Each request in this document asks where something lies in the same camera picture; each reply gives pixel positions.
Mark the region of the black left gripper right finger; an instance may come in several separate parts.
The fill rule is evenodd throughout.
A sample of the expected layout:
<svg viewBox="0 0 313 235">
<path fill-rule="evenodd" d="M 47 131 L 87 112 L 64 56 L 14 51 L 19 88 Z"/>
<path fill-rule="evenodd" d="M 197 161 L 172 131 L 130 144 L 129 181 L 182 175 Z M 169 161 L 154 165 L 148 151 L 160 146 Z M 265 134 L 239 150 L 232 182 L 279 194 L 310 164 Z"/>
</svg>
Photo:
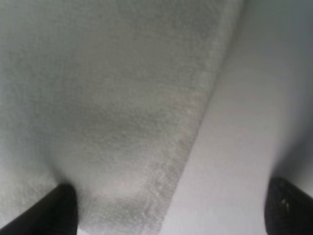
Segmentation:
<svg viewBox="0 0 313 235">
<path fill-rule="evenodd" d="M 313 198 L 284 178 L 272 178 L 264 217 L 268 235 L 312 235 Z"/>
</svg>

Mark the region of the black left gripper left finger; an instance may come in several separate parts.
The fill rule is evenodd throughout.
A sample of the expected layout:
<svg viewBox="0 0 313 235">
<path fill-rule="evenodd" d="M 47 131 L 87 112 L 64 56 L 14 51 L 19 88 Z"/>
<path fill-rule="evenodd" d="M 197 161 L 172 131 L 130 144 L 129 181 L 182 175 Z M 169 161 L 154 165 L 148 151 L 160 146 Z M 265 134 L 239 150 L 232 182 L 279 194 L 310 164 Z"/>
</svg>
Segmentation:
<svg viewBox="0 0 313 235">
<path fill-rule="evenodd" d="M 76 235 L 78 200 L 75 188 L 60 184 L 38 203 L 1 228 L 2 235 Z"/>
</svg>

